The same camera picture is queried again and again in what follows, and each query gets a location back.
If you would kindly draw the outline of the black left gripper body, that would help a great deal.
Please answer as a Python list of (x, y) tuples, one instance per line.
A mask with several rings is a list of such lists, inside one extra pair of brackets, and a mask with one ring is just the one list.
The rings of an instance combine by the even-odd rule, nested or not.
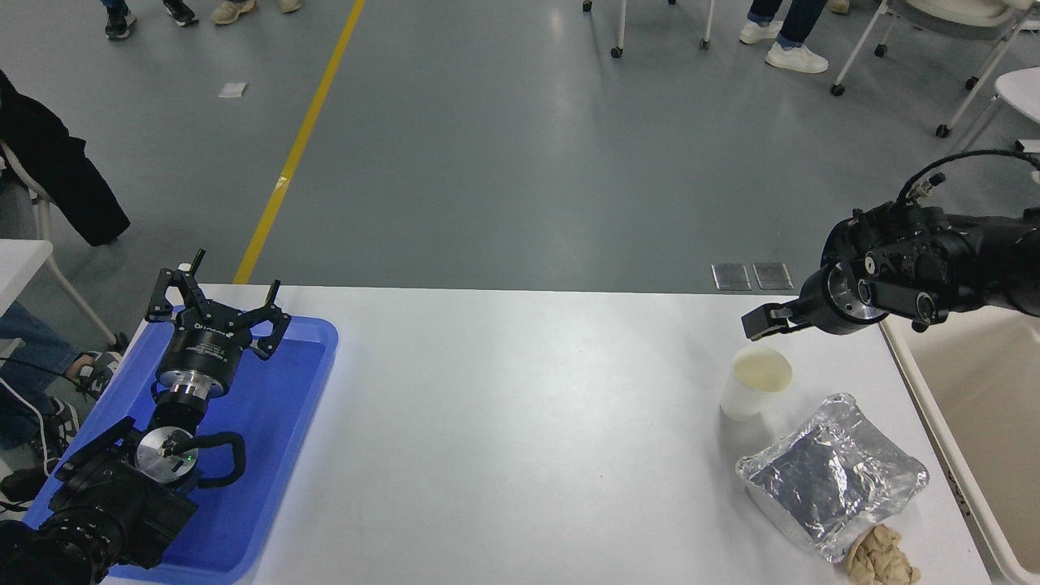
[(248, 326), (229, 325), (241, 312), (231, 307), (184, 308), (174, 319), (167, 351), (161, 358), (161, 383), (196, 371), (213, 384), (231, 384), (244, 349), (252, 341)]

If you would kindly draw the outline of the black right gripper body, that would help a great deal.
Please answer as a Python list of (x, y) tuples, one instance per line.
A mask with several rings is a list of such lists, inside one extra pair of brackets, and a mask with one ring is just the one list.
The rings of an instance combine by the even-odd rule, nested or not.
[(810, 276), (801, 296), (802, 314), (814, 328), (832, 336), (858, 330), (858, 296), (848, 286), (839, 264), (827, 264)]

